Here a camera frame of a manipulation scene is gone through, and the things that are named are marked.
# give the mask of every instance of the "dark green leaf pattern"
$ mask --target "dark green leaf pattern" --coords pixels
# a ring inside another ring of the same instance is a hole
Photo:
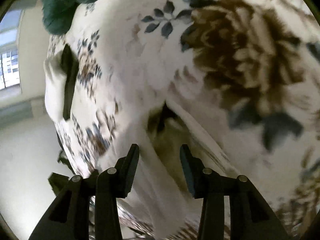
[[[318,41],[316,43],[309,42],[306,46],[315,59],[320,62],[320,43]]]
[[[151,16],[151,15],[147,15],[146,17],[144,17],[141,21],[144,23],[148,23],[148,22],[152,22],[155,19]]]
[[[165,13],[173,13],[174,11],[174,5],[173,5],[173,2],[167,0],[167,2],[165,3],[164,7],[163,7],[163,11]]]
[[[71,172],[73,174],[75,174],[75,172],[73,171],[72,166],[70,164],[70,161],[68,160],[68,157],[67,157],[67,155],[66,155],[64,150],[61,150],[59,152],[59,156],[58,156],[57,162],[66,165],[69,168],[69,170],[71,170]]]
[[[184,23],[188,24],[191,22],[191,10],[185,9],[178,13],[178,15],[175,17],[173,15],[175,10],[174,4],[172,1],[167,0],[164,4],[163,10],[159,8],[155,8],[153,10],[155,17],[151,15],[145,16],[141,21],[142,22],[152,22],[150,23],[147,28],[145,29],[144,33],[151,33],[153,32],[158,26],[165,22],[164,25],[161,28],[161,35],[165,38],[168,38],[170,33],[173,31],[172,21],[175,20],[182,20]]]
[[[272,151],[275,146],[282,143],[290,134],[299,137],[302,134],[303,126],[286,113],[274,113],[262,120],[263,145],[268,151]]]
[[[88,15],[88,12],[92,13],[95,9],[95,3],[88,3],[87,6],[85,7],[85,13],[84,13],[84,16],[87,16]]]
[[[192,10],[184,9],[178,13],[178,15],[176,16],[176,19],[182,20],[185,24],[189,24],[192,21],[191,20],[191,13],[192,13]]]
[[[158,24],[150,23],[150,24],[147,26],[147,28],[146,28],[146,30],[144,31],[144,33],[151,33],[151,32],[153,32],[156,28],[158,28],[159,24],[160,24],[160,23],[158,23]]]
[[[163,17],[164,16],[163,11],[158,8],[155,8],[153,11],[154,11],[156,17]]]
[[[79,65],[77,79],[87,90],[89,98],[94,98],[93,82],[95,82],[96,79],[100,79],[102,76],[101,67],[97,63],[97,59],[92,56],[94,49],[98,45],[99,38],[99,30],[97,30],[91,34],[90,39],[87,38],[78,41],[78,59],[79,62],[83,61],[81,59],[85,59],[85,63]]]
[[[168,38],[168,36],[172,31],[173,31],[173,27],[171,22],[166,22],[161,29],[161,35],[164,36],[165,38]]]
[[[253,102],[248,102],[240,109],[228,113],[230,128],[245,128],[247,125],[258,124],[262,120]]]
[[[215,0],[183,0],[188,3],[191,8],[202,8],[209,5],[216,4]]]
[[[185,52],[187,49],[190,49],[190,46],[186,43],[185,37],[192,33],[196,28],[191,25],[185,29],[185,31],[181,34],[180,37],[180,44],[181,44],[181,51]]]

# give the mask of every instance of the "floral blanket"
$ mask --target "floral blanket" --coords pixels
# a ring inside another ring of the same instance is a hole
[[[302,235],[320,208],[319,39],[303,0],[80,5],[48,51],[68,43],[79,59],[72,117],[56,123],[74,171],[103,171],[138,143],[120,221],[196,239],[202,203],[178,154],[188,143],[221,175],[248,176],[287,232]],[[226,201],[225,239],[229,221]]]

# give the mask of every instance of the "blue leaf print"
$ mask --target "blue leaf print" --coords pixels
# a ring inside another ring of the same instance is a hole
[[[83,39],[82,40],[82,46],[86,47],[87,46],[87,42],[88,42],[88,39]]]
[[[173,31],[173,27],[171,22],[167,22],[161,28],[161,35],[167,39],[172,31]]]
[[[92,133],[90,128],[86,128],[85,131],[87,132],[87,135],[88,135],[89,138],[93,137],[93,133]]]
[[[156,28],[158,28],[160,23],[155,24],[155,23],[151,23],[147,26],[147,28],[145,29],[144,33],[151,33],[153,32]]]
[[[93,123],[92,125],[93,125],[93,130],[94,130],[95,135],[99,135],[100,134],[100,130],[97,127],[97,125],[95,123]]]
[[[85,14],[84,16],[87,16],[88,15],[88,12],[92,13],[94,11],[94,8],[95,8],[95,3],[89,3],[87,4],[86,8],[85,8]]]
[[[178,13],[176,16],[176,20],[182,20],[185,24],[191,23],[191,13],[192,10],[190,9],[184,9]]]
[[[163,11],[165,13],[170,13],[172,14],[173,11],[174,11],[174,5],[173,5],[173,2],[167,0],[167,2],[165,3],[164,7],[163,7]]]
[[[191,8],[202,8],[209,5],[216,4],[215,0],[183,0],[188,3]]]
[[[85,156],[87,156],[87,158],[90,159],[90,154],[89,154],[89,151],[87,149],[85,150]]]
[[[264,124],[262,141],[268,151],[272,151],[289,133],[297,138],[303,131],[303,126],[286,113],[271,114],[262,122]]]
[[[158,8],[154,9],[153,11],[154,11],[156,17],[163,17],[164,16],[163,11]]]
[[[95,72],[94,73],[98,78],[101,78],[102,72],[101,72],[101,68],[100,68],[100,66],[98,64],[95,66]]]
[[[191,34],[196,28],[191,25],[185,29],[185,31],[181,34],[180,37],[180,44],[181,44],[181,51],[185,52],[187,49],[190,49],[189,44],[186,42],[186,37]]]
[[[141,21],[147,23],[147,22],[152,22],[152,21],[154,21],[154,20],[155,20],[155,19],[154,19],[151,15],[147,15],[147,16],[144,17]]]
[[[108,140],[105,140],[105,139],[103,139],[103,145],[104,145],[104,147],[106,148],[106,149],[108,149],[109,148],[109,146],[110,146],[110,143],[109,143],[109,141]]]
[[[309,42],[306,44],[306,46],[310,53],[320,63],[320,43],[318,41],[316,43]]]
[[[258,124],[262,120],[253,102],[248,102],[240,109],[228,113],[230,128],[245,128],[247,124]]]

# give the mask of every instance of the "wrinkled fabric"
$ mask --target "wrinkled fabric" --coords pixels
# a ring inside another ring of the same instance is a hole
[[[101,172],[138,142],[138,179],[118,201],[119,220],[156,237],[196,239],[202,202],[190,196],[179,160],[187,143],[206,167],[248,176],[288,234],[301,236],[320,207],[319,40],[303,0],[80,5],[48,51],[67,42],[79,60],[71,118],[55,124],[72,168]],[[174,114],[162,122],[164,106]],[[179,192],[170,201],[160,198],[170,194],[166,182]],[[181,196],[185,205],[175,205]]]
[[[49,117],[54,122],[63,119],[64,89],[67,74],[61,69],[61,55],[62,51],[44,61],[44,104]]]
[[[75,92],[76,78],[79,72],[79,62],[72,54],[70,46],[65,45],[61,56],[61,68],[67,75],[64,88],[63,119],[70,119],[73,95]]]

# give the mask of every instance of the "floral fabric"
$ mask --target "floral fabric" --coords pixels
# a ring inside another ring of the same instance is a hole
[[[186,142],[221,175],[248,176],[286,231],[301,236],[320,208],[319,39],[302,0],[80,5],[70,31],[52,36],[48,50],[55,55],[68,43],[79,60],[72,118],[56,123],[70,164],[84,177],[104,170],[138,122],[189,210],[167,238],[196,239],[199,225],[201,203],[179,168]],[[165,102],[177,118],[161,123]],[[169,225],[153,220],[136,185],[118,203],[120,221],[165,232]]]

